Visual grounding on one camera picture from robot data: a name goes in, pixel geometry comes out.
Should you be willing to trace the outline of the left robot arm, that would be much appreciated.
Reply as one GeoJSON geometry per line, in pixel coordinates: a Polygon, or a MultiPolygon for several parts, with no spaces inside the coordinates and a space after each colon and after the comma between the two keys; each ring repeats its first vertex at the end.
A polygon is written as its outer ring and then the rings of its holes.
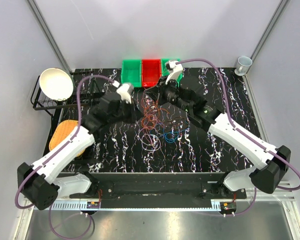
{"type": "Polygon", "coordinates": [[[131,90],[121,86],[104,94],[57,147],[31,165],[24,162],[17,168],[17,193],[39,210],[48,208],[57,198],[73,194],[93,198],[98,193],[98,181],[89,173],[59,177],[60,172],[81,151],[102,139],[111,124],[135,122],[139,113],[131,90]]]}

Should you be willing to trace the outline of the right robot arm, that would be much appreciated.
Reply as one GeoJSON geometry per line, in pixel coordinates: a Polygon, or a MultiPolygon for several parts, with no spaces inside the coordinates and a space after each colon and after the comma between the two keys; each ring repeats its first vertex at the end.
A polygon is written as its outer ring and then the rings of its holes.
{"type": "Polygon", "coordinates": [[[170,103],[187,112],[191,124],[226,141],[253,164],[252,168],[225,173],[217,185],[218,195],[226,199],[239,189],[253,187],[272,194],[289,169],[286,163],[291,150],[269,144],[237,124],[197,92],[200,84],[191,85],[191,77],[180,82],[166,79],[161,77],[145,93],[159,105],[170,103]]]}

